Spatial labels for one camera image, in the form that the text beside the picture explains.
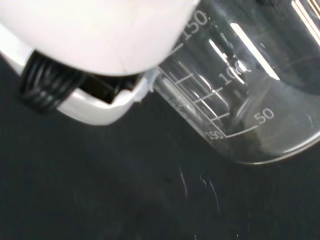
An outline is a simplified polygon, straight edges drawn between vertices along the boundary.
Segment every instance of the glass beaker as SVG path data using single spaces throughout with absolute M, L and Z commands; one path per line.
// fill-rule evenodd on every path
M 203 0 L 154 88 L 220 153 L 282 160 L 320 138 L 317 0 Z

